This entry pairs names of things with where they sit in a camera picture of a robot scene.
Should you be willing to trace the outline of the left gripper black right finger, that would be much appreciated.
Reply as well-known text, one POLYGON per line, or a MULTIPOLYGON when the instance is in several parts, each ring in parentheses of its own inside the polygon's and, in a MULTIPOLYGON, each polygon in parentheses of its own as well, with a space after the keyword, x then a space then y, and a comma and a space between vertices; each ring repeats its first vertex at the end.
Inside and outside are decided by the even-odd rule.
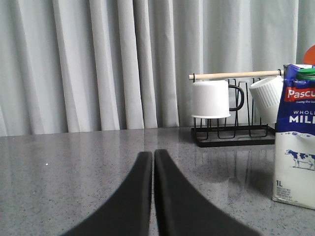
POLYGON ((202 196, 165 149, 154 156, 154 199, 161 236, 257 236, 202 196))

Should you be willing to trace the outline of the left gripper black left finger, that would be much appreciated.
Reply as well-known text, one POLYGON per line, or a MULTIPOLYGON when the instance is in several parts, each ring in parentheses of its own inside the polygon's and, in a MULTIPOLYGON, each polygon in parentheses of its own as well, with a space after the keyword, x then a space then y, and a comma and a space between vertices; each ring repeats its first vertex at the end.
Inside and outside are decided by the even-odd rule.
POLYGON ((65 236, 147 236, 152 199, 151 152, 140 152, 125 180, 92 215, 65 236))

